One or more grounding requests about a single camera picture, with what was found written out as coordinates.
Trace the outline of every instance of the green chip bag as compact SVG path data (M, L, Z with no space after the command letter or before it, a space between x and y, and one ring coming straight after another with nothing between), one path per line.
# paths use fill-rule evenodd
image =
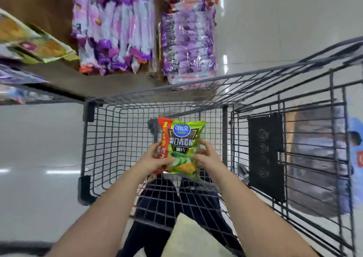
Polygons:
M198 147L198 139L206 122L180 122L170 118L158 117L161 128L161 158L174 157L174 162L164 170L171 173L185 173L199 176L196 162L190 159Z

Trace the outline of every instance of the hand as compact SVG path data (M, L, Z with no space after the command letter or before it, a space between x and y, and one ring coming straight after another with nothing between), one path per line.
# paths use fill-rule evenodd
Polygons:
M218 172L227 169L227 167L222 163L219 155L210 142L199 140L199 143L204 145L206 149L198 149L196 154L191 156L191 158L200 162L200 166L207 170L212 179L215 179L213 178L213 175L217 176Z
M142 173L143 178L146 178L156 169L160 168L165 164L170 164L173 162L174 158L164 158L164 159L154 159L154 154L159 147L161 141L149 146L149 149L139 158L137 163L131 168L138 168Z

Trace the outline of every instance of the jeans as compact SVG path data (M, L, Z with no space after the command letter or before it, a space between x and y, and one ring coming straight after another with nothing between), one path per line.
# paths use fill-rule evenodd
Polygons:
M175 218L182 212L205 228L223 246L243 252L240 243L222 217L217 193L198 190L198 186L183 178L179 196L172 181L158 175L142 191L135 218L173 228ZM160 257L170 234L170 231L134 221L117 257L132 257L142 248L147 257Z

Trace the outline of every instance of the forearm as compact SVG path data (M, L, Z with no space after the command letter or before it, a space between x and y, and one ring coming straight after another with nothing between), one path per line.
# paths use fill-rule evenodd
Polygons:
M53 247L50 257L114 257L134 204L143 174L138 167L126 171Z
M316 256L291 225L233 172L221 170L217 182L247 257Z

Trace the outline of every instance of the person's left hand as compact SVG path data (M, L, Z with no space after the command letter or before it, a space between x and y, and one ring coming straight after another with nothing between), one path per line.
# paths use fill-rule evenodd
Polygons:
M149 149L139 158L137 163L133 167L137 167L140 172L143 173L143 177L149 176L153 173L156 169L160 168L165 164L170 164L173 162L174 158L164 158L164 159L154 159L154 153L156 152L157 148L159 147L161 141L152 144L149 146Z

